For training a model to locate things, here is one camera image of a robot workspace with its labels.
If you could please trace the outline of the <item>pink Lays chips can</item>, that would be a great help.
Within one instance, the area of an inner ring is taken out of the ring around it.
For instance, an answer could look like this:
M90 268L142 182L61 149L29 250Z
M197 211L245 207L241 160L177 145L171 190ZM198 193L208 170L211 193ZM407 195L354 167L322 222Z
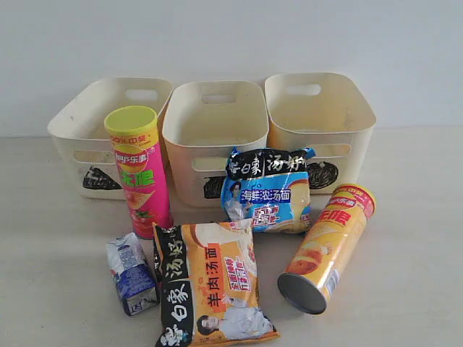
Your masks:
M152 239L154 226L173 225L157 123L157 113L147 106L118 108L103 122L133 231L141 239Z

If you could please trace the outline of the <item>yellow Lays chips can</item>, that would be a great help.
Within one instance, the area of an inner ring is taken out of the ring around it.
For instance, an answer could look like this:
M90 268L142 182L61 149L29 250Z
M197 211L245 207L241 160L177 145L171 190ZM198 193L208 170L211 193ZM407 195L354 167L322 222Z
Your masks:
M277 284L290 304L321 314L340 281L376 208L374 195L358 184L335 188Z

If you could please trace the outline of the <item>orange instant noodle bag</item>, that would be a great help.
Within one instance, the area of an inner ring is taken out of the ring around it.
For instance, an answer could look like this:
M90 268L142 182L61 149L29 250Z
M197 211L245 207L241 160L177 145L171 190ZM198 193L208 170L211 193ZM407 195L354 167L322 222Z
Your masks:
M280 336L260 307L250 219L155 227L157 346L227 346Z

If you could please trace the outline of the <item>blue white milk carton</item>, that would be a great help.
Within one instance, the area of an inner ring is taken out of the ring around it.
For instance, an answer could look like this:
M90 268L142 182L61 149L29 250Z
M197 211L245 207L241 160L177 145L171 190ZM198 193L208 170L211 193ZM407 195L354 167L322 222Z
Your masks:
M106 256L117 295L128 316L159 304L156 280L135 233L109 241Z

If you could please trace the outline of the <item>middle cream plastic bin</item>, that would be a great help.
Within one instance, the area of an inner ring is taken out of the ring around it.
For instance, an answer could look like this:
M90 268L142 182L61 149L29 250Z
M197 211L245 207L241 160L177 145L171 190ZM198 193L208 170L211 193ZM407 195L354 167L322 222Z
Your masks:
M171 95L162 135L179 199L220 207L226 161L266 146L269 133L261 87L247 81L188 82Z

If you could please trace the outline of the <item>cream plastic bin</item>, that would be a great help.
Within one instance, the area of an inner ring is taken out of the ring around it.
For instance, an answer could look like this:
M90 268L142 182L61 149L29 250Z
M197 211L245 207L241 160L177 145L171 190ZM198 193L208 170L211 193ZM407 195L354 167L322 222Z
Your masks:
M266 146L269 133L261 87L247 81L188 82L171 95L162 135L179 199L220 207L226 161Z
M109 135L103 120L112 111L131 105L152 108L158 131L173 85L150 77L111 77L88 85L48 124L65 170L78 194L102 200L124 200Z
M375 114L348 77L328 72L275 74L264 82L268 146L311 147L310 191L330 194L355 183L376 123Z

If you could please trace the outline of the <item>left cream plastic bin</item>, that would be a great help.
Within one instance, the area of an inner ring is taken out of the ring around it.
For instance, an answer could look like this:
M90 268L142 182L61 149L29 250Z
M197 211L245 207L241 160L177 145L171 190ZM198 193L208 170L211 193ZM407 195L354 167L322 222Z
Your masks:
M88 85L48 124L65 170L78 194L102 200L124 200L109 135L103 120L112 111L131 105L152 108L158 131L173 85L150 77L111 77Z

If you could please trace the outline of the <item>right cream plastic bin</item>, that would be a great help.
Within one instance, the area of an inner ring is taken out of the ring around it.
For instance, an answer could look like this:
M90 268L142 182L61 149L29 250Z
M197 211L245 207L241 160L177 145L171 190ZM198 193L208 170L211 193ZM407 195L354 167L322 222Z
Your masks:
M376 123L375 114L348 77L328 72L275 74L264 82L268 146L311 147L310 191L330 194L355 183Z

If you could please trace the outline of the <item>blue instant noodle bag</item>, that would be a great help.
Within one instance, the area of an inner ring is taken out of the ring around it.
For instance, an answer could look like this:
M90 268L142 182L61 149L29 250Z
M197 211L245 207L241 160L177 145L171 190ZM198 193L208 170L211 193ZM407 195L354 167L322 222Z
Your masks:
M223 210L232 221L250 219L255 233L306 232L311 214L307 160L314 156L311 147L234 148L221 190Z

